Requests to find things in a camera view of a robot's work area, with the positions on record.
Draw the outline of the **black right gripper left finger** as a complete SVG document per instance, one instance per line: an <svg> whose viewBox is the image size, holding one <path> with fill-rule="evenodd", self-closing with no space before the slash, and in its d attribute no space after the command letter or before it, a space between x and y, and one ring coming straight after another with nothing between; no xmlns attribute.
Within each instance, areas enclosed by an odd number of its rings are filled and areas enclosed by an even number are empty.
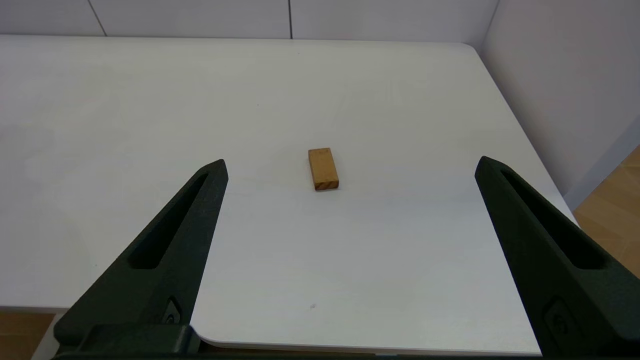
<svg viewBox="0 0 640 360"><path fill-rule="evenodd" d="M202 166L55 324L60 345L188 328L228 180Z"/></svg>

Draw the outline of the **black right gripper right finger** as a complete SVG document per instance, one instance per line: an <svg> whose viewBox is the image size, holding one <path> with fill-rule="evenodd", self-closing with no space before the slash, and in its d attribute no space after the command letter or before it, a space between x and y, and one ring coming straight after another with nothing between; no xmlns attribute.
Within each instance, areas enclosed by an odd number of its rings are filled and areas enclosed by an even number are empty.
<svg viewBox="0 0 640 360"><path fill-rule="evenodd" d="M503 162L474 176L542 355L638 358L638 277Z"/></svg>

